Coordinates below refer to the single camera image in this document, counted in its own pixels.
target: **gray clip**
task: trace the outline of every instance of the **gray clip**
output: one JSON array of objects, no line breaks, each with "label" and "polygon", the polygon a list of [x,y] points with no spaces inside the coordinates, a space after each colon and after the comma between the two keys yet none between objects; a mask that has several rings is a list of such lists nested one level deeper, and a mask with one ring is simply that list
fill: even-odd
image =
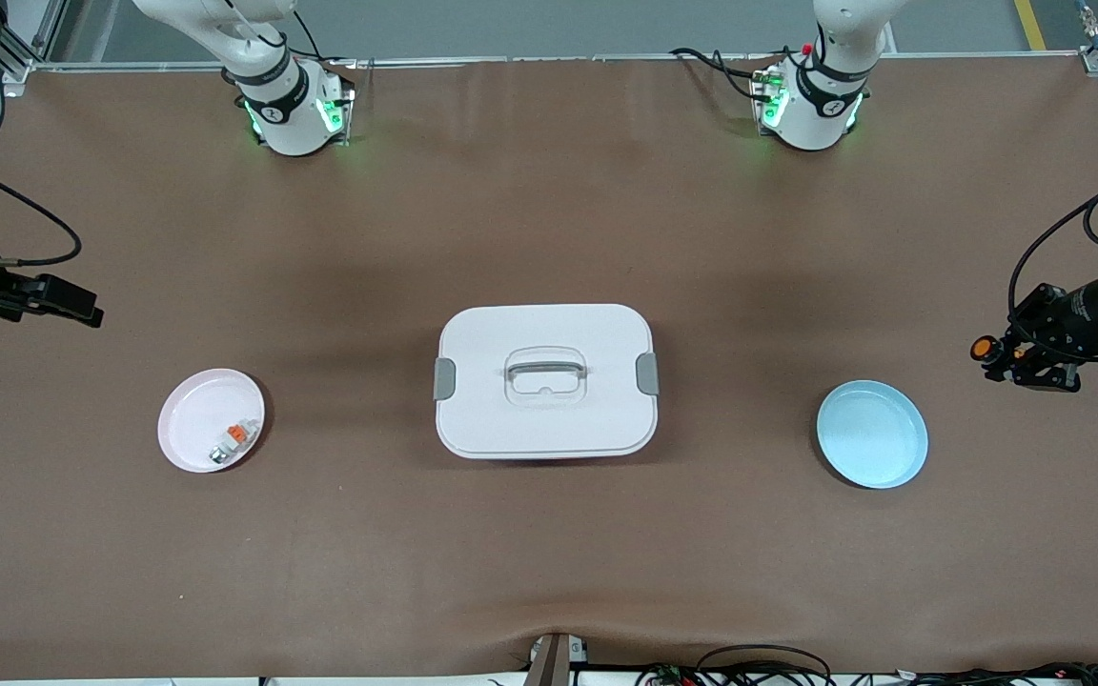
[{"label": "gray clip", "polygon": [[654,352],[643,352],[632,363],[638,379],[638,391],[646,395],[659,395],[659,364],[654,361]]},{"label": "gray clip", "polygon": [[457,363],[448,358],[435,359],[435,400],[446,401],[457,393]]}]

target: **plate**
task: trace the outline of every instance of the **plate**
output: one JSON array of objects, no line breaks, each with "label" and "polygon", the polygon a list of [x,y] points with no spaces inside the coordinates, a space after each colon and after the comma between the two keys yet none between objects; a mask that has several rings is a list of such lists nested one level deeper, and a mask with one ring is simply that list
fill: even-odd
[{"label": "plate", "polygon": [[896,487],[927,463],[927,423],[896,387],[850,381],[820,404],[816,437],[841,476],[866,487]]},{"label": "plate", "polygon": [[[210,459],[227,427],[256,420],[262,428],[222,464]],[[186,472],[209,473],[227,469],[247,456],[265,427],[261,387],[243,372],[211,369],[184,379],[160,409],[158,439],[164,456]]]}]

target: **orange component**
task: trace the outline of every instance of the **orange component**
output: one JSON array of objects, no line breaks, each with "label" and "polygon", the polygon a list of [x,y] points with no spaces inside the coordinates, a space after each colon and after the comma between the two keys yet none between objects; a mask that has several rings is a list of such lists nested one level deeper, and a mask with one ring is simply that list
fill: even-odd
[{"label": "orange component", "polygon": [[972,345],[972,355],[984,358],[989,355],[989,350],[993,347],[994,345],[989,342],[988,338],[977,338],[976,342]]}]

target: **brown table mat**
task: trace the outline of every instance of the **brown table mat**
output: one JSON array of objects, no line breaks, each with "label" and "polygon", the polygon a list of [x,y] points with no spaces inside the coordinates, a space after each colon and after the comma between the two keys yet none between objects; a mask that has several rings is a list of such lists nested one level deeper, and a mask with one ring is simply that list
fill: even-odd
[{"label": "brown table mat", "polygon": [[[0,322],[0,678],[513,668],[546,630],[593,661],[1098,661],[1098,368],[1032,394],[967,359],[1021,250],[1098,191],[1098,79],[892,60],[872,86],[806,154],[696,64],[379,70],[349,147],[280,159],[216,75],[35,75],[0,178],[82,232],[56,272],[108,315]],[[61,249],[0,192],[0,250]],[[1072,227],[1023,290],[1095,277]],[[451,456],[440,327],[570,301],[652,325],[650,446]],[[215,366],[264,383],[269,435],[180,473],[158,408]],[[815,409],[849,379],[927,417],[915,482],[820,463]]]}]

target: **white storage box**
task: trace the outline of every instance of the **white storage box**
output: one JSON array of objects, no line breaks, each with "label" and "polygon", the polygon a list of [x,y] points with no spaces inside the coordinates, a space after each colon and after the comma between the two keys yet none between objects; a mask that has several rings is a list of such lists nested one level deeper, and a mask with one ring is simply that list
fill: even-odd
[{"label": "white storage box", "polygon": [[439,338],[436,426],[462,458],[628,456],[658,395],[650,327],[625,305],[474,307]]}]

